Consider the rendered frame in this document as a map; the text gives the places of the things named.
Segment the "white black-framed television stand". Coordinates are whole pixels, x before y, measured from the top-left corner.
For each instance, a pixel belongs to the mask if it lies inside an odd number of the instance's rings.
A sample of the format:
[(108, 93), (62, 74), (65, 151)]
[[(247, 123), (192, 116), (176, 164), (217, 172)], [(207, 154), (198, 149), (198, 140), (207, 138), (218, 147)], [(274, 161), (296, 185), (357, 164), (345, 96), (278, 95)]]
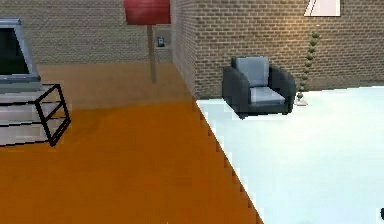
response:
[(0, 94), (0, 147), (48, 142), (55, 146), (71, 123), (59, 84)]

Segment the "white shade beaded floor lamp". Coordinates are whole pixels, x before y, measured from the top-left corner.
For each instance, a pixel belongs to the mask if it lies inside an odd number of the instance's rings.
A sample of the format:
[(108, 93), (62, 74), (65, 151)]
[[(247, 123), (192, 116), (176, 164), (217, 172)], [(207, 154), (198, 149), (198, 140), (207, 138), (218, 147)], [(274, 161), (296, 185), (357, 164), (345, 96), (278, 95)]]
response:
[[(341, 16), (341, 0), (306, 0), (306, 8), (304, 17), (340, 17)], [(311, 32), (307, 54), (305, 56), (304, 70), (300, 76), (300, 83), (294, 104), (296, 106), (307, 106), (308, 103), (304, 99), (303, 93), (307, 91), (307, 81), (309, 73), (313, 66), (315, 54), (317, 51), (317, 43), (320, 38), (319, 33), (320, 22), (317, 21), (315, 29)]]

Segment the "grey television set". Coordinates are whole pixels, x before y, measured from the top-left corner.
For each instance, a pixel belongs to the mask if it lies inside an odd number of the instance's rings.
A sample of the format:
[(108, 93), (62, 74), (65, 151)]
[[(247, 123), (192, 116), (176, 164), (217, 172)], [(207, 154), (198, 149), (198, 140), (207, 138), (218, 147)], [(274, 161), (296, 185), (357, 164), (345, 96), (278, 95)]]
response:
[(40, 81), (21, 19), (0, 17), (0, 83)]

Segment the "red shade floor lamp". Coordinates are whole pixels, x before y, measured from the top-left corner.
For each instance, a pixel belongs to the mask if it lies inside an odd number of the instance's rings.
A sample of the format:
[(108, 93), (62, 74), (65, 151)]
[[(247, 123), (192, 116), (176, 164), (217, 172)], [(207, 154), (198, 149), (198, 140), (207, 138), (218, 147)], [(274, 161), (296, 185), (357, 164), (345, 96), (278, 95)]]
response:
[(145, 26), (151, 81), (157, 82), (153, 26), (170, 24), (170, 0), (122, 0), (128, 25)]

